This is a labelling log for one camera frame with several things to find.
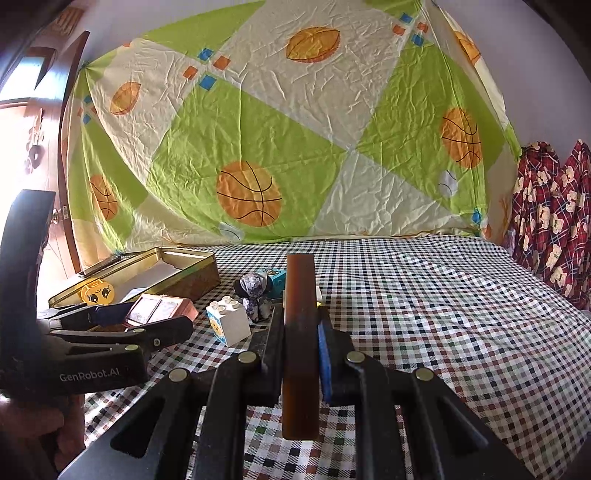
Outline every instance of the blanket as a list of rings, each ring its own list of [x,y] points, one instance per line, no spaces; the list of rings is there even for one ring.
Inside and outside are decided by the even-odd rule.
[[[145,385],[87,395],[87,442],[166,372],[214,368],[246,349],[216,339],[205,307],[245,273],[285,268],[292,253],[314,254],[330,318],[355,349],[399,370],[434,370],[538,480],[558,480],[591,429],[589,319],[501,247],[429,235],[209,249],[221,285],[196,302],[193,336],[153,357]],[[322,442],[284,440],[280,408],[247,416],[244,478],[355,478],[353,407],[321,405]]]
[[[82,68],[62,138],[83,265],[154,245],[503,238],[519,144],[431,0],[266,0]]]

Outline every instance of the yellow cartoon face toy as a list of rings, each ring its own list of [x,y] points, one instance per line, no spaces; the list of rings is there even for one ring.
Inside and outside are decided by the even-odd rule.
[[[89,305],[108,305],[115,299],[115,289],[108,282],[96,280],[82,287],[80,298]]]
[[[224,338],[222,326],[217,322],[217,320],[210,318],[209,324],[212,326],[213,331],[216,332],[216,335],[219,338]]]

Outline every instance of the basketball print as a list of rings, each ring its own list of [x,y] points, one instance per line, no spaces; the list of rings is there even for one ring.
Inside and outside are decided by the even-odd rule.
[[[119,202],[113,194],[113,189],[102,175],[93,175],[90,178],[90,186],[100,212],[109,221],[117,215]]]
[[[274,223],[281,213],[281,193],[266,168],[247,161],[226,165],[217,176],[217,200],[224,211],[245,225]]]
[[[315,63],[330,57],[340,43],[340,32],[329,27],[310,27],[290,38],[285,56],[293,61]]]
[[[442,197],[451,198],[457,193],[457,178],[449,170],[443,170],[439,175],[439,193]]]
[[[470,59],[472,64],[475,65],[476,62],[480,60],[480,50],[476,48],[474,42],[467,35],[458,31],[455,31],[454,33],[456,34],[456,38],[462,46],[464,53],[466,53],[466,56]]]
[[[441,141],[449,156],[464,168],[474,168],[482,161],[478,125],[462,108],[451,108],[441,120]]]
[[[244,232],[226,222],[220,222],[217,226],[220,234],[231,242],[241,242],[244,238]]]
[[[132,111],[138,101],[140,87],[138,82],[125,82],[121,85],[111,99],[109,112],[113,115],[125,115]]]

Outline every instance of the checkered bedsheet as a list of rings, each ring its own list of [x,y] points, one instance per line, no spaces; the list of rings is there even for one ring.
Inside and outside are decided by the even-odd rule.
[[[208,250],[222,283],[196,303],[200,312],[242,274],[314,254],[335,327],[384,364],[435,370],[538,479],[557,479],[591,429],[590,320],[495,245],[428,236]],[[199,318],[188,342],[152,359],[149,383],[87,396],[87,444],[167,371],[217,367],[246,348],[225,348]],[[245,478],[355,477],[352,407],[321,406],[318,442],[282,439],[280,415],[248,410]]]

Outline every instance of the white toy block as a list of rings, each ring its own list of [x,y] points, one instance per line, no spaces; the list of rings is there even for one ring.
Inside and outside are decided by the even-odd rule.
[[[226,295],[206,308],[209,323],[216,337],[226,346],[232,346],[251,335],[248,316],[243,305]]]

